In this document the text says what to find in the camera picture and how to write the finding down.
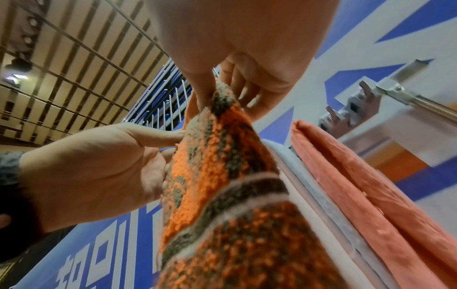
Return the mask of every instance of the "knitted sock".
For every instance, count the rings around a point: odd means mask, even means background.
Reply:
[[[186,126],[162,206],[159,288],[347,288],[220,81]]]

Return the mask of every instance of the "ceiling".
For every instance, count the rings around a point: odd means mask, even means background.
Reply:
[[[168,60],[141,0],[4,0],[2,6],[1,77],[11,73],[5,66],[18,51],[30,50],[32,64],[20,84],[0,80],[4,137],[40,146],[121,122]]]

